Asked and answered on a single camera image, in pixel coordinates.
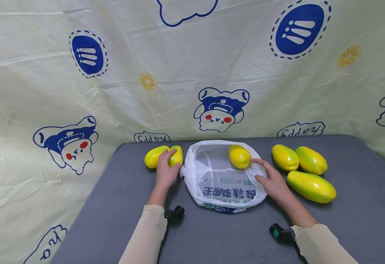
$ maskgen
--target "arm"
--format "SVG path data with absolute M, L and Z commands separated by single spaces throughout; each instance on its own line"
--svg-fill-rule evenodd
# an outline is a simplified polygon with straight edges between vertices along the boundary
M 339 244 L 329 228 L 318 223 L 315 217 L 298 201 L 280 173 L 267 161 L 252 159 L 267 171 L 268 179 L 256 175 L 267 194 L 286 212 L 292 221 L 295 242 L 309 264 L 356 264 L 354 258 Z
M 167 220 L 164 218 L 164 203 L 167 193 L 178 176 L 181 164 L 173 168 L 168 159 L 176 150 L 165 150 L 159 157 L 157 165 L 156 185 L 144 206 L 142 216 L 131 239 L 120 258 L 119 264 L 156 264 L 159 257 L 161 242 L 166 233 Z

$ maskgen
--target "papaya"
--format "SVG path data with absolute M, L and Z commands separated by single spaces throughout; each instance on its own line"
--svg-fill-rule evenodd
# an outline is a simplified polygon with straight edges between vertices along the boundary
M 251 163 L 250 153 L 239 145 L 229 146 L 229 159 L 232 165 L 238 169 L 246 169 Z
M 150 150 L 147 155 L 145 155 L 144 163 L 150 169 L 155 169 L 159 163 L 159 157 L 163 151 L 169 150 L 167 146 L 160 146 Z
M 287 183 L 303 197 L 316 203 L 327 204 L 336 198 L 336 189 L 320 176 L 305 172 L 290 172 Z
M 295 150 L 299 158 L 299 165 L 304 172 L 322 175 L 327 170 L 327 161 L 318 152 L 309 147 L 301 146 Z
M 174 149 L 178 151 L 176 151 L 176 153 L 173 154 L 168 160 L 168 164 L 171 167 L 175 166 L 176 163 L 179 163 L 181 165 L 184 163 L 184 154 L 182 153 L 182 148 L 180 146 L 173 146 L 170 148 L 170 150 L 174 150 Z
M 298 169 L 298 155 L 289 147 L 286 147 L 281 144 L 274 145 L 272 148 L 272 155 L 276 165 L 285 172 L 290 172 Z

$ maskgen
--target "hand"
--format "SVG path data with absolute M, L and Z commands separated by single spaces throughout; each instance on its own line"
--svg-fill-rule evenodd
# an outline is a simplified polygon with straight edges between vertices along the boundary
M 268 179 L 260 175 L 256 175 L 255 179 L 263 186 L 267 194 L 273 198 L 279 206 L 283 208 L 288 203 L 295 200 L 295 197 L 283 180 L 282 175 L 280 175 L 270 163 L 258 158 L 251 159 L 251 162 L 260 164 L 266 170 Z
M 156 179 L 156 188 L 161 188 L 168 190 L 172 186 L 173 182 L 178 177 L 179 170 L 181 169 L 181 164 L 176 163 L 175 166 L 170 167 L 168 165 L 168 160 L 170 156 L 176 153 L 178 150 L 171 150 L 167 152 L 165 150 L 159 157 L 159 163 L 157 164 L 157 179 Z

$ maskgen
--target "gray table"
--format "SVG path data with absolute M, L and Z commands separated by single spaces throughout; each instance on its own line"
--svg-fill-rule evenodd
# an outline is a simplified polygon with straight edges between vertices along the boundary
M 364 142 L 345 135 L 234 141 L 245 142 L 269 161 L 278 143 L 322 153 L 329 164 L 325 178 L 336 187 L 337 198 L 328 205 L 300 200 L 359 263 L 385 263 L 385 161 Z M 180 145 L 185 154 L 195 142 L 167 144 Z M 144 156 L 159 145 L 123 144 L 116 150 L 51 263 L 119 261 L 155 182 Z M 278 244 L 270 236 L 273 223 L 289 225 L 271 198 L 249 211 L 223 214 L 197 206 L 183 179 L 178 179 L 167 206 L 176 205 L 185 208 L 184 219 L 169 227 L 161 264 L 305 263 L 294 245 Z

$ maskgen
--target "dashed circle outline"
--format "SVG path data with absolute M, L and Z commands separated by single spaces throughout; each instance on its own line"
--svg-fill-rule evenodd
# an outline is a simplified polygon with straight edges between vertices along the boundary
M 97 38 L 100 42 L 98 43 L 99 45 L 102 45 L 103 46 L 103 50 L 101 52 L 104 52 L 104 57 L 106 58 L 106 66 L 104 66 L 103 64 L 103 72 L 97 74 L 97 75 L 88 75 L 86 73 L 84 73 L 84 70 L 82 70 L 82 68 L 80 66 L 78 66 L 78 63 L 75 59 L 75 53 L 73 52 L 72 50 L 72 36 L 76 33 L 81 33 L 81 32 L 85 32 L 85 33 L 88 33 L 88 34 L 91 34 L 93 37 Z M 109 58 L 107 58 L 107 51 L 105 51 L 105 48 L 106 46 L 104 45 L 103 41 L 101 40 L 100 37 L 98 37 L 96 34 L 94 33 L 91 33 L 90 31 L 87 31 L 87 30 L 77 30 L 77 31 L 73 31 L 70 35 L 69 35 L 69 47 L 70 47 L 70 52 L 72 53 L 72 59 L 75 61 L 75 65 L 76 67 L 78 68 L 79 72 L 82 73 L 82 75 L 87 78 L 87 79 L 91 79 L 91 78 L 94 78 L 94 77 L 98 77 L 98 76 L 101 76 L 103 75 L 105 72 L 107 72 L 107 67 L 109 66 Z
M 310 53 L 310 52 L 313 50 L 313 49 L 311 48 L 308 52 L 306 52 L 306 53 L 304 53 L 304 54 L 301 54 L 301 55 L 299 55 L 299 56 L 295 56 L 295 57 L 292 58 L 292 57 L 289 57 L 289 56 L 285 57 L 285 56 L 281 56 L 281 55 L 276 54 L 276 52 L 275 52 L 274 49 L 273 49 L 273 45 L 272 45 L 273 32 L 274 32 L 274 29 L 276 28 L 276 25 L 277 25 L 277 23 L 279 22 L 280 18 L 283 16 L 283 14 L 284 14 L 288 9 L 290 9 L 292 6 L 294 6 L 294 5 L 296 5 L 296 4 L 301 3 L 302 1 L 303 1 L 303 0 L 298 0 L 295 4 L 289 5 L 289 6 L 287 7 L 287 9 L 285 9 L 284 11 L 282 11 L 282 13 L 280 14 L 280 16 L 278 17 L 278 19 L 276 19 L 276 22 L 274 23 L 274 26 L 273 26 L 273 28 L 272 28 L 272 34 L 270 35 L 269 45 L 270 45 L 270 49 L 272 50 L 273 54 L 274 54 L 276 57 L 279 57 L 279 58 L 281 58 L 281 59 L 284 59 L 284 58 L 287 58 L 287 59 L 298 59 L 298 58 L 300 58 L 301 56 L 307 55 L 308 53 Z M 332 6 L 329 5 L 328 1 L 325 1 L 325 0 L 321 0 L 321 1 L 323 2 L 323 4 L 325 4 L 326 6 L 328 6 L 328 11 L 329 11 L 329 13 L 331 13 L 331 11 L 332 11 Z M 329 22 L 330 18 L 331 18 L 331 15 L 329 15 L 329 17 L 327 18 L 326 23 Z M 323 30 L 321 31 L 322 34 L 320 35 L 320 37 L 319 37 L 318 39 L 321 39 L 321 38 L 323 37 L 323 32 L 326 30 L 326 28 L 327 28 L 327 26 L 325 26 L 325 27 L 323 28 Z

